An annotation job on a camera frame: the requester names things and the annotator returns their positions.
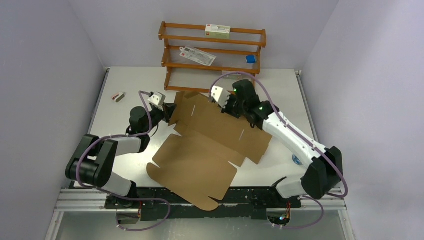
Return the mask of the brown cardboard box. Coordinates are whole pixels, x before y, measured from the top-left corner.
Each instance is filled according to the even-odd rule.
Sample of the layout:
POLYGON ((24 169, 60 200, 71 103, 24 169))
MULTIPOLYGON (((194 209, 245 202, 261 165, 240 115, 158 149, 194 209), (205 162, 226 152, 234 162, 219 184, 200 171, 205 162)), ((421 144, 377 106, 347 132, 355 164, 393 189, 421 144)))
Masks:
POLYGON ((152 162, 148 176, 188 200, 205 195, 221 200, 245 159, 258 164, 271 135, 252 128, 243 117, 221 113, 198 92, 179 91, 169 135, 152 162))

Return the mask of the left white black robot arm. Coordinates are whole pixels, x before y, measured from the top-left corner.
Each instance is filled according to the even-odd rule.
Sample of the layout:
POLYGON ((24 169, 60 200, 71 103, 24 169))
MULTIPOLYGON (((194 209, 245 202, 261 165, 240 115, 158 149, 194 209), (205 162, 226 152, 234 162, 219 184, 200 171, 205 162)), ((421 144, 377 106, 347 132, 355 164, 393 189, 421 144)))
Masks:
POLYGON ((137 185, 113 172, 115 158, 144 152, 151 140, 150 131, 161 121, 169 123, 176 108, 175 103, 153 106, 151 111, 136 106, 130 111, 124 135, 84 135, 66 166, 66 178, 107 191, 118 196, 124 207, 134 207, 139 200, 137 185))

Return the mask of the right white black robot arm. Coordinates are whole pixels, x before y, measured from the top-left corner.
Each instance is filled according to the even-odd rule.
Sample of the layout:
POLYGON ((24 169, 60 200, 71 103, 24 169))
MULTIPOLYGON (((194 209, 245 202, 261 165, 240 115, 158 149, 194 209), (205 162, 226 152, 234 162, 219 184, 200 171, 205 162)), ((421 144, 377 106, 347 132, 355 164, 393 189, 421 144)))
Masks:
POLYGON ((234 93, 217 85, 210 88, 209 95, 221 112, 246 118, 252 128, 257 127, 282 143, 296 157, 295 164, 304 168, 304 173, 285 176, 274 184, 276 190, 269 199, 275 207, 282 207, 294 196, 308 195, 320 200, 342 182, 343 157, 336 146, 326 147, 309 137, 271 99, 261 101, 248 79, 235 82, 232 88, 234 93))

